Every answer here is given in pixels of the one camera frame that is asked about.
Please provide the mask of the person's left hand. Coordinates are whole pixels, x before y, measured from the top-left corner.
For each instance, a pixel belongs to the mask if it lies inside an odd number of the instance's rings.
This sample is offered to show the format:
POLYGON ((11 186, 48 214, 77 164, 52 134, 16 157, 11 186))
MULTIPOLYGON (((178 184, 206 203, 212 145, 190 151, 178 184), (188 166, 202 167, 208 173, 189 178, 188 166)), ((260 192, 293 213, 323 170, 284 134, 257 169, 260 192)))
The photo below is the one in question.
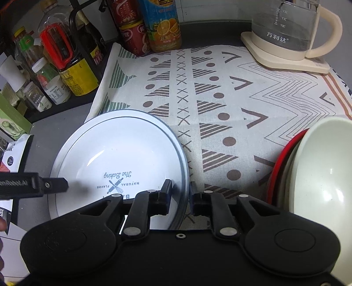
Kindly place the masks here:
MULTIPOLYGON (((7 230, 7 223, 3 218, 0 218, 0 232, 5 232, 7 230)), ((2 240, 0 240, 0 252, 2 252, 3 249, 3 242, 2 240)), ((2 270, 4 268, 4 260, 2 258, 2 256, 0 256, 0 279, 1 279, 1 285, 5 285, 5 281, 4 281, 4 276, 2 274, 2 270)))

